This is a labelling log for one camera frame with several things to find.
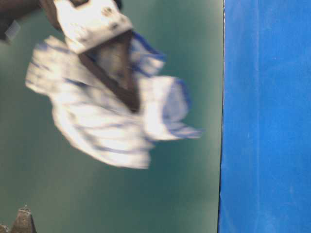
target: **blue wall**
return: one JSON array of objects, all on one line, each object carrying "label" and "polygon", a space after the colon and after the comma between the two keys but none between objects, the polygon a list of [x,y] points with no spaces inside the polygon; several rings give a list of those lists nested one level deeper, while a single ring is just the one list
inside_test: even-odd
[{"label": "blue wall", "polygon": [[220,233],[311,232],[310,12],[226,0]]}]

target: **blue and white cloth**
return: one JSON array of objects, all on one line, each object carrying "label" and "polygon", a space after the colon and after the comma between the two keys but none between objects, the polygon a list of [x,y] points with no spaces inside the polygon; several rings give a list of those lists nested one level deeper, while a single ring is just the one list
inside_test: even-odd
[{"label": "blue and white cloth", "polygon": [[[98,63],[115,66],[111,61],[117,59],[106,56],[97,57]],[[50,98],[55,125],[72,146],[113,166],[147,168],[148,152],[156,141],[199,138],[201,132],[180,122],[190,107],[182,80],[157,76],[165,56],[136,33],[130,58],[140,90],[138,114],[132,114],[65,43],[52,36],[35,47],[26,86]]]}]

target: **green surface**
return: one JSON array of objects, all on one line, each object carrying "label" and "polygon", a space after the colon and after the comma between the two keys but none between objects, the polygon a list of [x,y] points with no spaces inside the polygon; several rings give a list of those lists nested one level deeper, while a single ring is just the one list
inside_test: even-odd
[{"label": "green surface", "polygon": [[136,30],[168,56],[163,74],[184,79],[185,122],[202,138],[161,142],[148,170],[108,166],[72,148],[47,97],[24,79],[35,43],[60,34],[42,13],[0,45],[0,222],[31,207],[38,233],[215,233],[221,144],[222,1],[124,0]]}]

